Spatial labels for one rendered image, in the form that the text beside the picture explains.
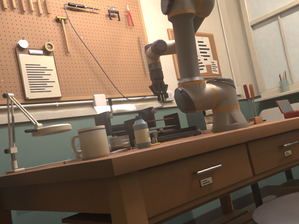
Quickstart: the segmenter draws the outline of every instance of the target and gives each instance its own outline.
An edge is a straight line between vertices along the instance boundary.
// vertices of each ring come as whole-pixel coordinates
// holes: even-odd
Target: mug handle
[[[76,154],[82,154],[82,151],[81,151],[81,150],[78,150],[77,147],[75,146],[75,138],[78,138],[78,137],[79,137],[78,134],[74,135],[74,136],[72,137],[71,144],[72,144],[72,148],[73,148],[73,150],[74,150],[74,152],[75,152]]]

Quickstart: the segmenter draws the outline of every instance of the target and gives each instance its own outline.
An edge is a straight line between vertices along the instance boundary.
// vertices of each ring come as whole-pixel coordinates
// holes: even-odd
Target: paper
[[[213,74],[219,74],[218,62],[216,60],[212,60],[211,65],[212,65],[212,73]]]
[[[61,97],[53,56],[19,54],[27,99]]]
[[[203,59],[202,57],[198,57],[199,70],[200,70],[200,73],[206,73],[206,72],[208,72],[207,67],[203,64],[202,59]]]
[[[199,53],[199,57],[202,58],[202,62],[204,65],[210,65],[213,60],[213,55],[210,46],[210,40],[208,37],[195,37],[197,51]]]

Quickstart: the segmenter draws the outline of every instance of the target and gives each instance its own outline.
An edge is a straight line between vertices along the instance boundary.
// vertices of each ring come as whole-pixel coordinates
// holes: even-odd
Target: teal wall
[[[299,94],[294,94],[286,97],[280,97],[268,101],[262,101],[256,103],[256,109],[258,114],[264,110],[276,107],[276,100],[288,99],[290,103],[299,102]],[[240,100],[240,109],[246,119],[251,117],[251,112],[247,100]],[[188,126],[197,125],[199,129],[205,130],[205,124],[203,120],[202,112],[194,114],[184,114],[177,107],[162,108],[158,109],[155,114],[156,119],[162,119],[163,116],[178,113],[182,128]],[[132,119],[136,114],[114,116],[111,120],[113,125],[120,124],[125,120]],[[32,124],[30,122],[17,123],[16,124],[16,145],[18,147],[18,153],[16,158],[18,166],[20,168],[28,168],[38,166],[47,163],[54,163],[66,160],[72,154],[72,148],[70,145],[70,139],[77,133],[78,129],[94,126],[93,116],[75,117],[75,118],[63,118],[41,121],[44,126],[53,124],[64,124],[68,123],[72,125],[72,131],[61,133],[58,135],[49,135],[43,137],[31,137],[31,134],[24,133],[25,129],[31,129]],[[163,125],[163,121],[157,122],[157,125]],[[8,148],[8,129],[7,125],[0,125],[0,153],[5,148]],[[0,175],[4,175],[7,170],[11,170],[11,158],[10,155],[4,153],[0,156]],[[299,179],[299,167],[292,169],[295,179]],[[280,185],[286,181],[284,172],[279,173],[275,176],[267,178],[259,182],[259,186],[263,187],[266,185]],[[231,194],[232,200],[241,197],[251,192],[250,186],[245,187]],[[178,216],[165,224],[182,224],[188,220],[202,215],[214,208],[220,206],[219,199],[212,201],[206,205],[203,205],[197,209],[187,212],[181,216]],[[71,212],[40,212],[33,211],[17,216],[16,211],[12,211],[13,223],[14,224],[58,224],[61,223],[61,219],[73,215]]]

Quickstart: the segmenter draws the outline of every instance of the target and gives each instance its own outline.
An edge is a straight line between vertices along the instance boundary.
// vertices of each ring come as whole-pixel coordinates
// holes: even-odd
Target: round gray seat
[[[253,212],[253,224],[298,224],[299,192],[275,198]]]

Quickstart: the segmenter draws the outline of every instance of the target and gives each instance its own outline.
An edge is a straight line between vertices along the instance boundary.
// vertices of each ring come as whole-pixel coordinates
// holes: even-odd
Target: floor
[[[276,198],[276,195],[269,195],[269,196],[263,198],[263,199],[262,199],[262,200],[263,200],[263,204],[265,204],[265,203],[267,203],[267,202],[273,200],[274,198]],[[253,211],[253,210],[255,210],[255,209],[256,209],[256,207],[255,207],[255,203],[253,203],[253,204],[251,204],[251,205],[248,205],[248,206],[246,206],[245,208],[242,208],[242,210],[247,210],[247,211]]]

